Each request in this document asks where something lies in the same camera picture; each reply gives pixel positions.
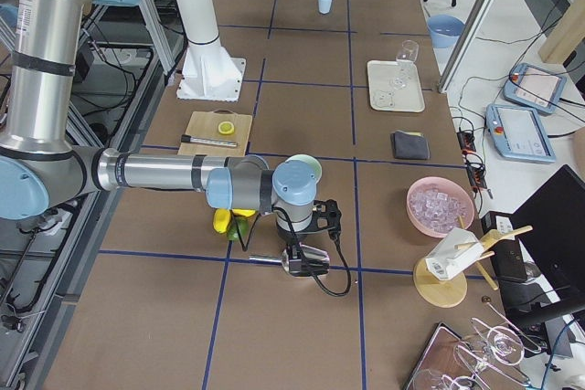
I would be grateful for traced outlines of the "metal ice scoop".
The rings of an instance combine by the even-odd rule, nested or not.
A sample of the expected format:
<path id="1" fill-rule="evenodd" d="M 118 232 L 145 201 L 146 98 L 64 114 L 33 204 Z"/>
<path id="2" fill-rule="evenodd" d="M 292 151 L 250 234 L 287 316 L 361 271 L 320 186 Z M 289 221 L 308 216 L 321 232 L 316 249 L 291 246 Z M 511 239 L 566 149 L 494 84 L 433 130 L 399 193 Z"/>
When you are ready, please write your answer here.
<path id="1" fill-rule="evenodd" d="M 321 276 L 328 273 L 330 258 L 326 251 L 304 244 L 286 248 L 280 256 L 250 255 L 253 262 L 274 262 L 297 278 Z"/>

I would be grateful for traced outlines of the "green lime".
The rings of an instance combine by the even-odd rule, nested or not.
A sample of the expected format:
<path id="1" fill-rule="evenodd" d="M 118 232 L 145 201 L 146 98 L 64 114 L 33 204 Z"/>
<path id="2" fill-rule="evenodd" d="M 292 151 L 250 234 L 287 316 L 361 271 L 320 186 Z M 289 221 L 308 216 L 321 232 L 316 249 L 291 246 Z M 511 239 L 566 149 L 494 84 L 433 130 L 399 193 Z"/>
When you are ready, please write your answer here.
<path id="1" fill-rule="evenodd" d="M 243 239 L 247 235 L 249 227 L 249 221 L 246 217 L 235 216 L 229 224 L 226 236 L 231 241 Z"/>

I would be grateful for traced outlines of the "lemon half slice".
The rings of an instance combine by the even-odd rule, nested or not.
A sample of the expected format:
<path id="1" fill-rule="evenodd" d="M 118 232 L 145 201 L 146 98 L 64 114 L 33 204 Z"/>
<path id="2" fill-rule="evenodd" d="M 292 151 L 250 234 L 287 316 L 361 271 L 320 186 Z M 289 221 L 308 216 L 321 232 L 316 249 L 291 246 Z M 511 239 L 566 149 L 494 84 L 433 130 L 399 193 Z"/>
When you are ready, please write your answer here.
<path id="1" fill-rule="evenodd" d="M 235 124 L 232 121 L 221 121 L 218 124 L 218 133 L 224 136 L 234 134 L 236 131 Z"/>

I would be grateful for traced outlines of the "glass rack tray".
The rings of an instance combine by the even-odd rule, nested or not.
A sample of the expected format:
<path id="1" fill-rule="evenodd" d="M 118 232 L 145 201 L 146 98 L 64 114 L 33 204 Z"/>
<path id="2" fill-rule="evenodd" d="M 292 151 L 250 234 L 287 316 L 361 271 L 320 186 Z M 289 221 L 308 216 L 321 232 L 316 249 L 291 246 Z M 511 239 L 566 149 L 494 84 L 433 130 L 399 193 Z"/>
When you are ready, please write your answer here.
<path id="1" fill-rule="evenodd" d="M 472 331 L 460 335 L 437 324 L 411 370 L 404 389 L 530 389 L 520 370 L 528 354 L 543 347 L 506 316 L 499 323 L 471 318 Z"/>

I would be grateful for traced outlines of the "grey folded cloth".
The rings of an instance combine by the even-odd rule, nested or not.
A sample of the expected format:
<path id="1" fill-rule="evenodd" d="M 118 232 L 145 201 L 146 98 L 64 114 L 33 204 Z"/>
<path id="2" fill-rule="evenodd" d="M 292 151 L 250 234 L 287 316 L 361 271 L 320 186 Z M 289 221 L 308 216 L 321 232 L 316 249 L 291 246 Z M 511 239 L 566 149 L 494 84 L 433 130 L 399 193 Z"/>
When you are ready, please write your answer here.
<path id="1" fill-rule="evenodd" d="M 431 156 L 428 142 L 422 135 L 396 131 L 390 135 L 390 140 L 397 159 L 428 160 Z"/>

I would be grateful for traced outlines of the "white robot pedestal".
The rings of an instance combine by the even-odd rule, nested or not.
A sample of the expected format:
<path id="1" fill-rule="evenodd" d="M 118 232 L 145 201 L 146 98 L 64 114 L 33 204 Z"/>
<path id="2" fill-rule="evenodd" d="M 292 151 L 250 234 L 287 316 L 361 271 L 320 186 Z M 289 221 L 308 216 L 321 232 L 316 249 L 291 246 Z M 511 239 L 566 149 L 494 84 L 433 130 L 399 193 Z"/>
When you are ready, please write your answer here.
<path id="1" fill-rule="evenodd" d="M 176 0 L 187 49 L 177 97 L 234 102 L 246 60 L 232 58 L 220 41 L 213 0 Z"/>

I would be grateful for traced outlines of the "light green bowl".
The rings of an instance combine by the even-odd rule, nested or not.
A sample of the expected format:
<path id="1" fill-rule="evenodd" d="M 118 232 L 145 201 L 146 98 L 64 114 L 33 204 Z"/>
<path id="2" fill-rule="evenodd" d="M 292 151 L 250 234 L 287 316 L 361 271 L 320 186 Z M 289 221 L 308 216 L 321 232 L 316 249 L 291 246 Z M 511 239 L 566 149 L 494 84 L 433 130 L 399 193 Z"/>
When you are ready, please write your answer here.
<path id="1" fill-rule="evenodd" d="M 299 153 L 289 158 L 290 161 L 299 161 L 309 165 L 313 171 L 315 181 L 318 183 L 323 174 L 323 168 L 320 162 L 309 154 Z"/>

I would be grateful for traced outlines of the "steel knife sharpener rod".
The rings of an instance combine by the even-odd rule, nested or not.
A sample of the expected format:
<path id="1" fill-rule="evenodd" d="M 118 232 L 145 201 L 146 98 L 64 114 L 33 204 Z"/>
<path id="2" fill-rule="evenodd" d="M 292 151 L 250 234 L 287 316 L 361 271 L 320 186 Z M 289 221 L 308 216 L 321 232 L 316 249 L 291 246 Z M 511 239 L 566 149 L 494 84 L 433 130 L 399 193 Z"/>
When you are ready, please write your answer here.
<path id="1" fill-rule="evenodd" d="M 232 142 L 232 141 L 201 138 L 201 137 L 191 136 L 188 134 L 181 135 L 181 142 L 200 144 L 200 145 L 208 145 L 208 146 L 226 147 L 226 148 L 236 148 L 238 146 L 238 144 L 236 142 Z"/>

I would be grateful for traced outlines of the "light blue cup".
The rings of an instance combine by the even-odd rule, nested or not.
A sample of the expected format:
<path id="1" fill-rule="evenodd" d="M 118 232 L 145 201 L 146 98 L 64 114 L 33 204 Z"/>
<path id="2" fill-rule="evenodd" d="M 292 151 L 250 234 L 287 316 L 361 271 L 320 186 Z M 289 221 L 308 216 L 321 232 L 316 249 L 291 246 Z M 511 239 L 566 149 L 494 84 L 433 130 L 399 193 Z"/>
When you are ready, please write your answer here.
<path id="1" fill-rule="evenodd" d="M 318 12 L 321 15 L 327 15 L 330 13 L 333 0 L 317 0 Z"/>

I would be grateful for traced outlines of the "black laptop monitor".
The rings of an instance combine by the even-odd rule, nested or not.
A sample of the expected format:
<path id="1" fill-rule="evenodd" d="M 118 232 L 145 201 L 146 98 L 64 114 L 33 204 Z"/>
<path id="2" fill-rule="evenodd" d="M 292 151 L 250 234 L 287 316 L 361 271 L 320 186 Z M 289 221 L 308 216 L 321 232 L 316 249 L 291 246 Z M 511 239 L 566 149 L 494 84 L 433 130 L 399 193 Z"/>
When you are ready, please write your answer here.
<path id="1" fill-rule="evenodd" d="M 509 320 L 520 328 L 584 310 L 584 181 L 561 166 L 509 217 L 514 228 L 531 226 L 519 236 L 529 256 L 560 300 L 522 312 Z"/>

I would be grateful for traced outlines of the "wooden paper towel stand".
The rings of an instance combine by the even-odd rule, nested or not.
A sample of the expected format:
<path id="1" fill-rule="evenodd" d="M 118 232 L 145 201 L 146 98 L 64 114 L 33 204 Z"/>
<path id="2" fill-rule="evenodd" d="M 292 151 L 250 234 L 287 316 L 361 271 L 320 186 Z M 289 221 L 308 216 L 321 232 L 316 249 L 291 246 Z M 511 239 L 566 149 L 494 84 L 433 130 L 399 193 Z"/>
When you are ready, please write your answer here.
<path id="1" fill-rule="evenodd" d="M 492 229 L 478 238 L 468 230 L 455 227 L 415 265 L 413 281 L 417 292 L 434 306 L 455 307 L 467 294 L 467 280 L 463 272 L 472 265 L 479 269 L 493 290 L 498 290 L 499 286 L 480 260 L 493 256 L 491 248 L 500 240 L 511 239 L 532 229 L 532 226 L 524 226 L 506 233 Z"/>

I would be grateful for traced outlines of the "wooden cutting board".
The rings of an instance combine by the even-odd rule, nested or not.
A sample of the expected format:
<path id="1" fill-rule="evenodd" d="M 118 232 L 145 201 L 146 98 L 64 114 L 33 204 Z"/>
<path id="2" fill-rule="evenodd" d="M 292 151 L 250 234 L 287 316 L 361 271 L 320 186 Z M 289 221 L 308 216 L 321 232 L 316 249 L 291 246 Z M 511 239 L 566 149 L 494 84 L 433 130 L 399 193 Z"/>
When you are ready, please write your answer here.
<path id="1" fill-rule="evenodd" d="M 218 133 L 218 124 L 221 121 L 232 121 L 235 124 L 234 134 L 224 136 Z M 211 156 L 244 156 L 250 129 L 252 116 L 226 111 L 194 111 L 190 117 L 184 134 L 191 136 L 236 142 L 236 148 L 200 145 L 193 143 L 180 143 L 178 155 L 206 154 Z"/>

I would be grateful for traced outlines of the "blue teach pendant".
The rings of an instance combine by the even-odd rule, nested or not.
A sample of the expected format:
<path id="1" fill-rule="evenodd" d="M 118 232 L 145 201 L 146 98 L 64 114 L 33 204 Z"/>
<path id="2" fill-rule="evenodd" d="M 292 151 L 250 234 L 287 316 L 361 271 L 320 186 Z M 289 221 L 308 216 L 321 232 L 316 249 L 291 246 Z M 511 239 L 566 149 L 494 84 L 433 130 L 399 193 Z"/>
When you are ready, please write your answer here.
<path id="1" fill-rule="evenodd" d="M 556 161 L 535 109 L 489 104 L 485 122 L 495 149 L 506 159 L 531 163 Z"/>
<path id="2" fill-rule="evenodd" d="M 541 67 L 520 63 L 504 85 L 504 98 L 541 114 L 552 114 L 560 101 L 567 79 Z"/>

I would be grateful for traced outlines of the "blue bowl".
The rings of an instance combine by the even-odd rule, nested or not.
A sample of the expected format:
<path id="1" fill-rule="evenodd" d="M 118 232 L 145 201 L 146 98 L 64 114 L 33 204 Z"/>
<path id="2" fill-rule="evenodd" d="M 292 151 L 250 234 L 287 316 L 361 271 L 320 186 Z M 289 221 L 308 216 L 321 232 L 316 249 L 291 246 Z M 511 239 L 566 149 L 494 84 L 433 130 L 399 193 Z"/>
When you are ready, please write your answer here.
<path id="1" fill-rule="evenodd" d="M 452 47 L 462 34 L 465 23 L 455 16 L 435 15 L 427 19 L 427 28 L 434 48 Z"/>

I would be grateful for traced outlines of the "pink bowl of ice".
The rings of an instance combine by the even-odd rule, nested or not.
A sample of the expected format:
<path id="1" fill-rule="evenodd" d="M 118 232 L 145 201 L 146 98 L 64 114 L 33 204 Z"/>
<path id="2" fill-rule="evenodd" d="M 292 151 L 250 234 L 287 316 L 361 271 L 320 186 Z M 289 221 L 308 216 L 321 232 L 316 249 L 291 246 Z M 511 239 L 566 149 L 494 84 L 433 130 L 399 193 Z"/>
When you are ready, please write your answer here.
<path id="1" fill-rule="evenodd" d="M 455 227 L 468 229 L 475 214 L 468 193 L 437 176 L 423 177 L 409 187 L 406 210 L 412 225 L 429 237 L 445 237 Z"/>

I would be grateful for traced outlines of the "yellow lemon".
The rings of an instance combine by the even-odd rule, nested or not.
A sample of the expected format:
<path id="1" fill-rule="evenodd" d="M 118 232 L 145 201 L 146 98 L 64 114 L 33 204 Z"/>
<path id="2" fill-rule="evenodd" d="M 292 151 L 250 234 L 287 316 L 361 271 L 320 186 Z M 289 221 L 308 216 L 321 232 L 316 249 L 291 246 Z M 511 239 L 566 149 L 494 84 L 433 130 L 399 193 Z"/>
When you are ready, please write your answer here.
<path id="1" fill-rule="evenodd" d="M 233 209 L 232 213 L 235 216 L 251 217 L 256 214 L 256 211 L 250 209 Z"/>
<path id="2" fill-rule="evenodd" d="M 226 234 L 231 223 L 231 212 L 227 209 L 216 209 L 213 215 L 212 226 L 219 234 Z"/>

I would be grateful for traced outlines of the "white cream tray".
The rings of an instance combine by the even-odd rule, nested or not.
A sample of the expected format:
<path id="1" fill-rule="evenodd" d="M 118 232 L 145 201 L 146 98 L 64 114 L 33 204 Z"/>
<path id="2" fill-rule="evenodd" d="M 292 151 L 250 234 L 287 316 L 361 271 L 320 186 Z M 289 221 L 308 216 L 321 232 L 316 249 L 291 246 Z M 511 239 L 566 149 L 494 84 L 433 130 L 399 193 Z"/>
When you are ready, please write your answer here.
<path id="1" fill-rule="evenodd" d="M 375 111 L 420 113 L 425 102 L 417 67 L 409 61 L 367 63 L 370 107 Z"/>

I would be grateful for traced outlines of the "clear wine glass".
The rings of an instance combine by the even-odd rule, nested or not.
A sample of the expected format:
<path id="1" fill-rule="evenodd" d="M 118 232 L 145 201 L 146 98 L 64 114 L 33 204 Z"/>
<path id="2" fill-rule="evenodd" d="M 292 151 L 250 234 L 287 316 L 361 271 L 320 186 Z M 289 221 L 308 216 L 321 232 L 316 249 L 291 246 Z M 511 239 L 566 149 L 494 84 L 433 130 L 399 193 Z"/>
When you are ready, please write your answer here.
<path id="1" fill-rule="evenodd" d="M 407 39 L 401 43 L 389 82 L 394 90 L 403 90 L 409 85 L 414 75 L 419 49 L 419 43 L 414 40 Z"/>

